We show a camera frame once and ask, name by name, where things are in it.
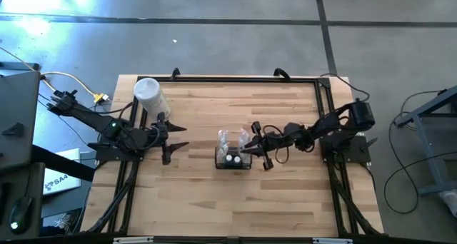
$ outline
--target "computer mouse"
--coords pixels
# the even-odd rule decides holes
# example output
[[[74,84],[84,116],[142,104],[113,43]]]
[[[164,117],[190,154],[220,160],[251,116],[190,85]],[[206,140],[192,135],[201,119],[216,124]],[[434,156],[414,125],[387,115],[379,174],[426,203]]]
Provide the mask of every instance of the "computer mouse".
[[[21,234],[29,228],[32,201],[30,197],[23,197],[14,202],[9,216],[9,228],[12,233]]]

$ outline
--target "white container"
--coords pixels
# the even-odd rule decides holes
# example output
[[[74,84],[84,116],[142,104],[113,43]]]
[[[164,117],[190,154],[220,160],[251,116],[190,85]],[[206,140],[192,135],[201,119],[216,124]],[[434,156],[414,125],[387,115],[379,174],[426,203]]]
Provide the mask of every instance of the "white container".
[[[170,105],[155,79],[144,78],[138,81],[134,87],[134,95],[154,120],[160,112],[165,113],[165,118],[170,116]]]

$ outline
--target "concrete floor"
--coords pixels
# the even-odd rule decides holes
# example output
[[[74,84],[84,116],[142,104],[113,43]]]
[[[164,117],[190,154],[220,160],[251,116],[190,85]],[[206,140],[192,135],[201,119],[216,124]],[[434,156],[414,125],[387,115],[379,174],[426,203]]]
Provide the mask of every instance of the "concrete floor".
[[[454,0],[323,0],[328,20],[335,21],[456,21]],[[4,0],[4,13],[116,16],[135,18],[307,19],[318,20],[316,0]],[[329,29],[340,76],[371,93],[375,127],[366,133],[379,137],[371,148],[378,204],[386,233],[392,236],[457,240],[457,219],[431,195],[421,198],[408,215],[389,210],[383,184],[399,167],[388,146],[388,125],[403,100],[419,91],[456,84],[457,29],[349,28]],[[65,71],[90,88],[111,94],[119,74],[271,75],[281,67],[291,75],[328,73],[320,26],[229,26],[163,24],[76,24],[0,21],[1,46],[42,71]],[[0,54],[0,61],[12,61]],[[71,79],[53,77],[55,87],[81,91],[78,99],[92,98]],[[40,86],[45,96],[51,94]],[[409,109],[432,98],[419,96]],[[96,134],[66,119],[86,142]],[[414,133],[393,131],[394,145],[404,163],[424,158]],[[39,106],[34,143],[51,151],[79,147],[88,151],[67,126]],[[417,184],[430,183],[426,165],[411,168]],[[388,190],[397,209],[413,204],[413,189],[403,175]]]

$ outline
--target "wooden tabletop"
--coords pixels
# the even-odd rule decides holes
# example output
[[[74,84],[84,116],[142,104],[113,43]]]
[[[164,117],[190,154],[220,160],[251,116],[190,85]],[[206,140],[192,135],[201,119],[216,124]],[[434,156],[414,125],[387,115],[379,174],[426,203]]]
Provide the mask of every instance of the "wooden tabletop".
[[[112,109],[133,100],[136,79],[137,75],[119,76]],[[350,88],[337,78],[331,78],[331,86],[336,108],[353,100]],[[247,171],[214,166],[220,129],[229,130],[229,140],[237,146],[240,129],[252,136],[254,121],[280,129],[288,122],[313,124],[318,112],[311,84],[161,83],[161,88],[171,106],[170,122],[188,129],[170,133],[169,143],[190,144],[175,151],[168,166],[161,164],[160,149],[147,153],[136,181],[129,235],[337,236],[328,171],[318,142],[312,153],[291,148],[288,163],[273,161],[270,171],[263,170],[261,158],[255,158]],[[278,159],[285,154],[281,150]],[[92,226],[111,202],[118,171],[119,162],[97,170],[82,230]],[[348,164],[348,175],[354,202],[383,232],[370,175],[358,164]],[[347,219],[344,205],[342,211]]]

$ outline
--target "black tabletop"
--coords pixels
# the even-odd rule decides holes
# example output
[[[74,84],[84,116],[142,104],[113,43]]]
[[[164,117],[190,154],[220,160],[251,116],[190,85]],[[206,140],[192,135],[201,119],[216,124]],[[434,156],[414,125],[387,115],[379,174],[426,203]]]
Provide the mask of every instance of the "black tabletop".
[[[6,205],[0,218],[0,240],[18,240],[39,237],[41,229],[41,202],[43,196],[44,164],[34,163],[0,175],[0,183],[9,183]],[[9,215],[16,200],[27,196],[33,198],[30,226],[25,233],[13,234],[9,227]]]
[[[24,126],[22,137],[0,134],[0,171],[30,163],[39,81],[36,71],[0,77],[0,133]]]

